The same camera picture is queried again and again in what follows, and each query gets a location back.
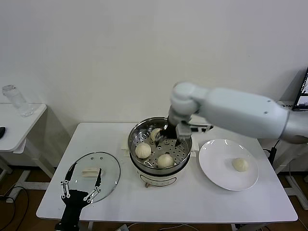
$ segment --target glass bottle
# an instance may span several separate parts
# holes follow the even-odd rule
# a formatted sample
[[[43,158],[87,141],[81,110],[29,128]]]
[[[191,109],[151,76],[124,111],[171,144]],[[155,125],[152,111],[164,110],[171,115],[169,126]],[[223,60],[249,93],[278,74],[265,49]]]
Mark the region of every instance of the glass bottle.
[[[22,117],[33,114],[33,108],[27,103],[15,85],[2,87],[2,94],[6,96]]]

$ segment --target white wall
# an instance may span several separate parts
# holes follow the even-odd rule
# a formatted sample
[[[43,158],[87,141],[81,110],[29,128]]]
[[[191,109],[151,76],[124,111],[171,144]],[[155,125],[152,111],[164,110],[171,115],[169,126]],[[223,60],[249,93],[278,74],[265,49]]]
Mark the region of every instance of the white wall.
[[[279,100],[308,60],[306,0],[0,2],[0,85],[81,121],[165,116],[189,80]],[[0,96],[0,102],[7,102]]]

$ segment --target glass lid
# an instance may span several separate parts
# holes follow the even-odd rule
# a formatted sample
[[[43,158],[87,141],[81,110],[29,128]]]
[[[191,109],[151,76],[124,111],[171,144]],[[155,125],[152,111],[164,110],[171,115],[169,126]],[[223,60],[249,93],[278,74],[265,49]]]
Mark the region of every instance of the glass lid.
[[[120,165],[112,155],[105,152],[87,154],[77,160],[67,172],[62,198],[70,190],[78,190],[88,193],[85,201],[95,203],[115,189],[119,178]]]

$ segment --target computer mouse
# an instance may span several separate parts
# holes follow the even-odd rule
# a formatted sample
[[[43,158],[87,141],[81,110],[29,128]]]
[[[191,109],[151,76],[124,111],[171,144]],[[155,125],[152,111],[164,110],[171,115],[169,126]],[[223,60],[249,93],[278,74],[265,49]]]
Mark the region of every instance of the computer mouse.
[[[0,127],[0,139],[2,138],[4,133],[5,133],[5,127]]]

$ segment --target white plate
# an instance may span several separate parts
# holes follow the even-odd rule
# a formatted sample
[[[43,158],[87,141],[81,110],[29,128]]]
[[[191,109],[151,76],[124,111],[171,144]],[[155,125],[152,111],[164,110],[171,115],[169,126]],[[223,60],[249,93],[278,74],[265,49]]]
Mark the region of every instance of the white plate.
[[[234,169],[232,160],[235,158],[244,158],[248,162],[249,168],[246,172]],[[254,186],[259,178],[259,168],[254,157],[234,141],[208,141],[200,150],[199,163],[206,176],[224,189],[246,190]]]

